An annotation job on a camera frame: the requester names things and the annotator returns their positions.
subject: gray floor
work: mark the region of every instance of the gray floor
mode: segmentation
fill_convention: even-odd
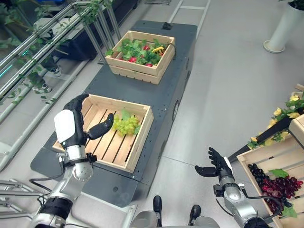
[[[167,21],[178,2],[172,0],[169,6],[141,3],[122,25],[122,33],[139,19]],[[285,4],[277,0],[211,1],[168,143],[149,196],[137,212],[151,210],[152,199],[159,194],[163,199],[163,225],[186,224],[192,205],[199,204],[202,214],[213,217],[222,228],[237,227],[214,200],[212,185],[217,179],[200,177],[194,165],[210,165],[209,146],[226,156],[235,152],[250,136],[266,128],[272,112],[278,106],[284,107],[297,83],[304,84],[303,24],[292,34],[284,53],[270,54],[262,47],[276,28]],[[184,5],[204,6],[205,2],[188,0]],[[198,20],[198,12],[179,12],[173,22],[198,24]],[[31,171],[29,164],[53,132],[55,114],[83,91],[99,69],[96,60],[88,63],[13,162],[0,173],[0,179],[26,181],[41,176]],[[237,180],[246,184],[250,194],[256,194],[239,164],[233,167]],[[253,204],[259,213],[265,213],[260,201]],[[27,206],[34,210],[38,204],[32,201]],[[80,197],[73,213],[101,228],[118,228],[125,217],[86,196]],[[21,227],[19,222],[0,221],[0,226]]]

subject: white planter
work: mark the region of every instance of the white planter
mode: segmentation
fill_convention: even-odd
[[[298,10],[287,4],[284,15],[270,40],[263,43],[264,48],[271,53],[285,50],[285,44],[290,34],[304,19],[304,10]]]

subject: green grapes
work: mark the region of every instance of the green grapes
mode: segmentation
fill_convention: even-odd
[[[118,114],[114,115],[114,123],[112,129],[114,131],[118,131],[118,134],[120,136],[124,136],[126,134],[137,134],[139,127],[139,119],[135,115],[132,115],[126,120],[121,119]]]

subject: red grapes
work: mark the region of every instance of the red grapes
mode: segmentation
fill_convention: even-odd
[[[297,180],[295,177],[277,177],[271,180],[269,176],[265,175],[262,169],[259,169],[257,164],[249,164],[248,168],[250,172],[255,177],[257,184],[262,190],[263,196],[271,196],[277,198],[281,204],[282,208],[284,206],[291,207],[292,204],[287,202],[287,199],[295,196],[295,192],[302,188],[303,181]],[[278,209],[278,205],[271,199],[264,199],[269,206],[272,213],[275,213]]]

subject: black platform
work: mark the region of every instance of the black platform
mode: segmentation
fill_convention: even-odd
[[[103,66],[85,89],[86,93],[152,107],[154,121],[134,173],[95,163],[94,175],[83,189],[83,192],[119,207],[146,197],[192,69],[197,26],[174,24],[171,30],[163,30],[162,25],[160,22],[138,21],[131,28],[175,37],[176,59],[171,61],[158,85],[114,75],[109,66]],[[60,173],[56,152],[52,150],[56,139],[53,133],[32,161],[32,170],[46,176]]]

